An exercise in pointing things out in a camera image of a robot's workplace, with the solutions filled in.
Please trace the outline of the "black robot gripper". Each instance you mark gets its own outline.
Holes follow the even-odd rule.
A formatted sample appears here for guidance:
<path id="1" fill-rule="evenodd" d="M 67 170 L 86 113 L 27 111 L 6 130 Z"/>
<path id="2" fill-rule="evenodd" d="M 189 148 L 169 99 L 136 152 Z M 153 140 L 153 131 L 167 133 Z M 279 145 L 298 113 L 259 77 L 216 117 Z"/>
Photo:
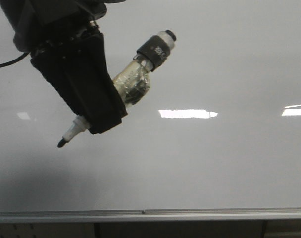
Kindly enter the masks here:
<path id="1" fill-rule="evenodd" d="M 104 0 L 25 0 L 14 28 L 14 44 L 30 52 L 40 43 L 84 28 L 106 15 Z M 35 53 L 31 64 L 63 98 L 70 109 L 102 134 L 122 123 L 125 105 L 107 70 L 104 35 L 84 32 L 60 46 Z"/>

